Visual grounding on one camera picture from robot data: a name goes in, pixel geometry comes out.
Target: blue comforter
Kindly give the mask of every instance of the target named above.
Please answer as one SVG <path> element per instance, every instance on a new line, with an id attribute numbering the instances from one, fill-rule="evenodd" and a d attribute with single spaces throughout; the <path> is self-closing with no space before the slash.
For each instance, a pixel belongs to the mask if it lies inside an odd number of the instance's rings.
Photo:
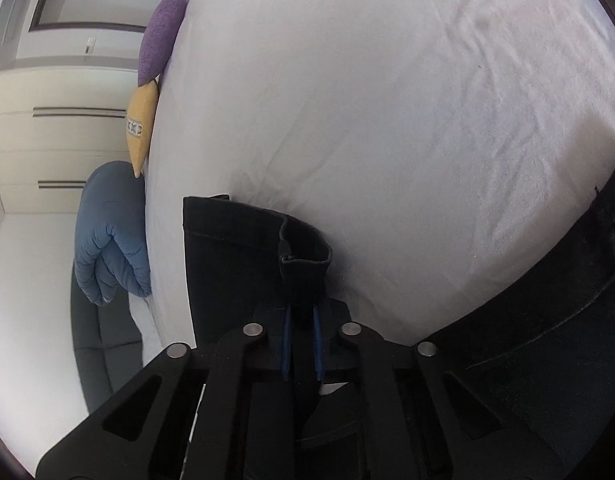
<path id="1" fill-rule="evenodd" d="M 132 165 L 114 161 L 98 168 L 82 191 L 76 218 L 76 280 L 92 303 L 110 303 L 118 286 L 151 294 L 145 240 L 145 179 Z"/>

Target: mattress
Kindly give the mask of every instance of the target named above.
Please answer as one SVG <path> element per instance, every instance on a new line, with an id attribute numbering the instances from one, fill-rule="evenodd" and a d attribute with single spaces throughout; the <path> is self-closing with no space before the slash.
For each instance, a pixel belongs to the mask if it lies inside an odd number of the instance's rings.
<path id="1" fill-rule="evenodd" d="M 146 178 L 162 342 L 194 345 L 184 196 L 314 225 L 329 295 L 413 344 L 522 276 L 614 166 L 598 0 L 190 0 Z"/>

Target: yellow pillow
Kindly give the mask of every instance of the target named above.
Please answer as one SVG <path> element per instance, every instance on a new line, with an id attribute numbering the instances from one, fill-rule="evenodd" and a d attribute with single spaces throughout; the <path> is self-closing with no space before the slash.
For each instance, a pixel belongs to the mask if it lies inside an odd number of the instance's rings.
<path id="1" fill-rule="evenodd" d="M 136 89 L 127 107 L 127 147 L 136 178 L 141 175 L 149 153 L 157 104 L 158 85 L 150 81 Z"/>

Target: metal bolt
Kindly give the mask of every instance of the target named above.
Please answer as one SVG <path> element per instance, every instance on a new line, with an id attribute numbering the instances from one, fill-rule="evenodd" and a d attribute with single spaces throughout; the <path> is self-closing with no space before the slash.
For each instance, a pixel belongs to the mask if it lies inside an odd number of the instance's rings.
<path id="1" fill-rule="evenodd" d="M 263 327 L 258 323 L 249 323 L 242 327 L 242 332 L 248 336 L 260 335 L 263 332 Z"/>
<path id="2" fill-rule="evenodd" d="M 183 357 L 187 354 L 187 346 L 183 343 L 174 343 L 167 347 L 167 355 L 172 359 L 178 359 L 179 357 Z"/>
<path id="3" fill-rule="evenodd" d="M 359 335 L 363 328 L 358 323 L 345 323 L 341 330 L 345 335 Z"/>
<path id="4" fill-rule="evenodd" d="M 432 357 L 436 355 L 436 352 L 439 351 L 437 346 L 434 343 L 430 343 L 429 341 L 423 341 L 418 345 L 419 354 L 424 355 L 425 357 Z"/>

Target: upholstered headboard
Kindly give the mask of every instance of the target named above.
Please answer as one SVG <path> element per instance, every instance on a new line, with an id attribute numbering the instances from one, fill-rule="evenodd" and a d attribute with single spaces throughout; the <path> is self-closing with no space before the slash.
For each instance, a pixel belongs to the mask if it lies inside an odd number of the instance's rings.
<path id="1" fill-rule="evenodd" d="M 143 367 L 143 343 L 129 311 L 127 291 L 111 303 L 91 303 L 72 269 L 72 337 L 87 409 L 92 413 Z"/>

